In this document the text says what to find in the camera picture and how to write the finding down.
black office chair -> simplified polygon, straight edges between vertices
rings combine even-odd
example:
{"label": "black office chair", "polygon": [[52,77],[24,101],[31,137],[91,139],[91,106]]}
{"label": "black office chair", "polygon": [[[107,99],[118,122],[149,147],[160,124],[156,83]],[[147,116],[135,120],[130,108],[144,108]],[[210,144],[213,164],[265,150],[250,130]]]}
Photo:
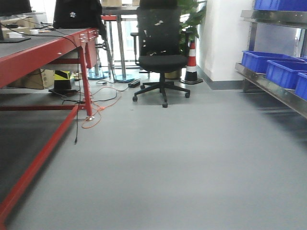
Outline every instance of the black office chair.
{"label": "black office chair", "polygon": [[190,97],[190,90],[176,86],[173,81],[165,81],[165,73],[170,73],[186,66],[188,58],[179,51],[179,19],[181,9],[177,0],[141,0],[137,8],[138,33],[134,36],[134,54],[136,59],[136,36],[139,36],[140,56],[136,64],[148,72],[160,73],[159,82],[141,85],[137,95],[159,89],[164,98],[163,108],[167,108],[165,88],[183,91]]}

metal shelf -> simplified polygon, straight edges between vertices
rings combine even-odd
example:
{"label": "metal shelf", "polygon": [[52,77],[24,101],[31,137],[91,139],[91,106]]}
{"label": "metal shelf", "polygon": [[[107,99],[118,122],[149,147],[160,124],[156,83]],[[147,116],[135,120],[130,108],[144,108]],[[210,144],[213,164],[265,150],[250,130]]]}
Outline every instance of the metal shelf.
{"label": "metal shelf", "polygon": [[103,15],[132,15],[136,14],[137,6],[103,6]]}
{"label": "metal shelf", "polygon": [[292,90],[276,85],[274,82],[267,80],[264,74],[255,73],[239,63],[236,63],[236,70],[242,74],[246,80],[307,118],[307,101],[293,94]]}
{"label": "metal shelf", "polygon": [[307,28],[306,11],[248,11],[243,10],[241,17],[252,23],[266,23],[295,28]]}

cardboard box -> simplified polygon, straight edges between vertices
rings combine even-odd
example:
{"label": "cardboard box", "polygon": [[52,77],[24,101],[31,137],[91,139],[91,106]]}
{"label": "cardboard box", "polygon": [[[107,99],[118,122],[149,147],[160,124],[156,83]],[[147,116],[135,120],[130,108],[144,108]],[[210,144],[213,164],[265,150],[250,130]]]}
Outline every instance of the cardboard box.
{"label": "cardboard box", "polygon": [[[17,32],[23,32],[23,33],[25,33],[26,35],[30,35],[30,34],[31,34],[29,28],[27,28],[27,27],[18,27],[18,28],[13,29],[13,30],[14,30],[14,31],[17,31]],[[3,37],[4,37],[4,38],[9,38],[8,33],[11,33],[11,32],[12,32],[12,30],[10,30],[10,29],[7,29],[7,28],[3,28],[3,29],[2,29],[2,33],[3,33]]]}
{"label": "cardboard box", "polygon": [[121,0],[102,0],[102,6],[121,6]]}
{"label": "cardboard box", "polygon": [[54,71],[37,69],[12,82],[8,87],[42,90],[54,84]]}
{"label": "cardboard box", "polygon": [[132,0],[132,5],[133,6],[139,6],[140,5],[140,0]]}
{"label": "cardboard box", "polygon": [[1,23],[3,25],[16,24],[19,27],[27,27],[29,29],[34,29],[37,26],[39,26],[35,24],[33,17],[23,17],[23,18],[13,18],[13,19],[1,20]]}

green leaves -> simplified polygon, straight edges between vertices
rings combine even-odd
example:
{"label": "green leaves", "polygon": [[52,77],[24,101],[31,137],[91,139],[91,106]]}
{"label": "green leaves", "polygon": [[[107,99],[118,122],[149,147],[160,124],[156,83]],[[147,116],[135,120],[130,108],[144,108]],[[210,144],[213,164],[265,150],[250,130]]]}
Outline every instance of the green leaves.
{"label": "green leaves", "polygon": [[[177,0],[178,6],[182,9],[181,15],[187,15],[186,17],[181,18],[180,31],[186,30],[191,32],[189,36],[190,41],[194,40],[196,37],[199,38],[197,25],[201,24],[202,20],[205,18],[207,7],[205,4],[199,11],[197,11],[197,8],[200,3],[205,2],[207,1],[196,2],[195,0]],[[183,34],[180,35],[179,43],[181,50],[184,52],[185,39]]]}

computer monitor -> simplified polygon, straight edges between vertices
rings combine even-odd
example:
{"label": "computer monitor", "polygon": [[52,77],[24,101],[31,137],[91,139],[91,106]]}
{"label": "computer monitor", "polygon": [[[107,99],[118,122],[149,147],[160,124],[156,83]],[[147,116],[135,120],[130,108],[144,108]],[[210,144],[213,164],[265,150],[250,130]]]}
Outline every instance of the computer monitor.
{"label": "computer monitor", "polygon": [[[32,12],[30,0],[1,0],[0,2],[0,17],[29,12]],[[2,28],[0,26],[0,43],[17,43],[29,39],[29,37],[4,38]]]}

